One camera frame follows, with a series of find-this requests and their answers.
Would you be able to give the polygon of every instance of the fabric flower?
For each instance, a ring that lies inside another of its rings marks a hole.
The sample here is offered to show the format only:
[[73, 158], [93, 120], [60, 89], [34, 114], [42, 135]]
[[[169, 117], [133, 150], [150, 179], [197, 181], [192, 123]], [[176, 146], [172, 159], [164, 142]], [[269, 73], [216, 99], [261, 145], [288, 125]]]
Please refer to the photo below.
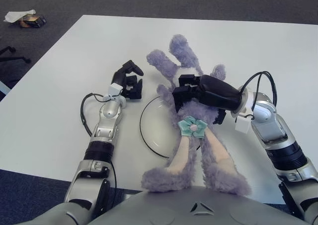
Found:
[[194, 117], [188, 116], [184, 120], [178, 122], [182, 136], [194, 136], [197, 138], [204, 138], [204, 130], [207, 127], [202, 120], [196, 120]]

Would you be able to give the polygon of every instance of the plush toy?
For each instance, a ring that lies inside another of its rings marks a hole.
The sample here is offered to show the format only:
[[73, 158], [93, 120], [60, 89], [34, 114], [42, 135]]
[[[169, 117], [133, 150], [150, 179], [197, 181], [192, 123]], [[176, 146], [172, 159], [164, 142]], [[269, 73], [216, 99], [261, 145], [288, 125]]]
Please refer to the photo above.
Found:
[[[160, 50], [152, 51], [147, 55], [147, 60], [171, 83], [170, 88], [159, 85], [157, 92], [169, 107], [172, 125], [180, 128], [181, 134], [166, 167], [145, 172], [142, 187], [152, 192], [190, 187], [194, 179], [196, 149], [201, 146], [206, 187], [237, 195], [249, 194], [250, 187], [245, 177], [238, 173], [231, 156], [213, 133], [213, 122], [218, 116], [218, 109], [193, 99], [184, 103], [176, 112], [172, 91], [178, 85], [178, 77], [181, 74], [203, 75], [203, 72], [184, 36], [175, 35], [170, 42], [169, 51], [181, 62], [181, 66], [173, 63]], [[224, 80], [225, 74], [225, 67], [217, 65], [210, 76]]]

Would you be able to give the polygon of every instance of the plush leg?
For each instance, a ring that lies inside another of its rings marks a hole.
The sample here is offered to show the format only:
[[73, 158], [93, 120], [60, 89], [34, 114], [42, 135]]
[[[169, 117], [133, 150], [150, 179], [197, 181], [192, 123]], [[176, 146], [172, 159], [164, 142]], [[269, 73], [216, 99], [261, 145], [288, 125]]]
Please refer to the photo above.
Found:
[[194, 176], [197, 140], [183, 136], [175, 156], [166, 168], [154, 168], [144, 173], [141, 185], [152, 192], [180, 190], [191, 186]]
[[207, 188], [237, 195], [250, 193], [245, 177], [238, 173], [231, 156], [209, 128], [205, 129], [201, 151]]

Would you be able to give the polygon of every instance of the floor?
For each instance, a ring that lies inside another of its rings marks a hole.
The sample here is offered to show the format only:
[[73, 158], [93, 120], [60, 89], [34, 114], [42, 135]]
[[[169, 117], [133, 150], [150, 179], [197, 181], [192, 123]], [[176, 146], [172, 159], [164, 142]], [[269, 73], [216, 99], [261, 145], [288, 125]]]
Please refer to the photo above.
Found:
[[[14, 87], [25, 73], [83, 15], [248, 20], [317, 24], [318, 0], [0, 0], [0, 15], [35, 9], [47, 19], [42, 28], [0, 23], [0, 49], [32, 60], [0, 63], [0, 80]], [[0, 224], [30, 220], [63, 201], [69, 182], [0, 170]]]

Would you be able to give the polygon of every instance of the black cable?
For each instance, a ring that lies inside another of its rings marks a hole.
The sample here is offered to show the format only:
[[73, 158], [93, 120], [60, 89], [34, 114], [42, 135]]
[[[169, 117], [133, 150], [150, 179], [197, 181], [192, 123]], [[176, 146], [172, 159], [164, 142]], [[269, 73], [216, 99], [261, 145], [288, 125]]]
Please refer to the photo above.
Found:
[[272, 87], [272, 92], [273, 92], [273, 104], [276, 106], [277, 105], [277, 90], [276, 90], [276, 85], [275, 85], [275, 82], [274, 82], [274, 79], [272, 77], [272, 75], [268, 72], [268, 71], [262, 71], [262, 72], [258, 72], [258, 73], [255, 73], [252, 77], [250, 77], [246, 83], [243, 85], [243, 87], [241, 88], [240, 90], [240, 93], [242, 94], [244, 89], [246, 88], [246, 86], [256, 77], [258, 76], [258, 81], [257, 81], [257, 89], [256, 89], [256, 95], [255, 95], [255, 99], [254, 99], [254, 102], [253, 102], [253, 106], [252, 106], [252, 111], [254, 110], [254, 107], [255, 107], [255, 104], [256, 104], [256, 100], [257, 100], [257, 94], [258, 94], [258, 90], [259, 90], [259, 83], [260, 83], [260, 79], [261, 79], [261, 76], [262, 75], [265, 75], [267, 76], [267, 78], [269, 79], [270, 81], [270, 84], [271, 84], [271, 87]]
[[92, 135], [92, 132], [90, 131], [90, 129], [89, 129], [87, 123], [86, 123], [86, 118], [85, 118], [83, 109], [84, 109], [84, 103], [85, 103], [86, 99], [88, 99], [89, 97], [92, 97], [93, 95], [94, 95], [94, 93], [92, 93], [92, 92], [89, 93], [88, 95], [86, 95], [86, 96], [83, 98], [83, 100], [81, 101], [81, 104], [80, 104], [80, 119], [81, 119], [81, 122], [82, 122], [82, 124], [84, 125], [84, 127], [85, 127], [85, 129], [86, 129], [86, 131], [87, 131], [87, 133], [88, 133], [88, 135], [89, 135], [90, 137], [91, 137], [91, 135]]
[[115, 192], [114, 192], [114, 198], [113, 202], [111, 203], [111, 209], [114, 207], [115, 199], [116, 199], [116, 194], [117, 194], [117, 177], [116, 177], [116, 172], [115, 172], [115, 167], [113, 165], [113, 162], [110, 161], [111, 167], [113, 168], [114, 171], [114, 178], [115, 178]]
[[259, 77], [258, 77], [258, 81], [257, 81], [257, 86], [256, 86], [256, 94], [255, 94], [255, 98], [254, 98], [254, 101], [253, 101], [253, 105], [252, 105], [252, 111], [254, 111], [254, 107], [256, 105], [256, 101], [257, 101], [257, 96], [258, 96], [258, 90], [259, 90], [259, 83], [260, 83], [260, 78], [262, 77], [263, 74], [260, 74]]

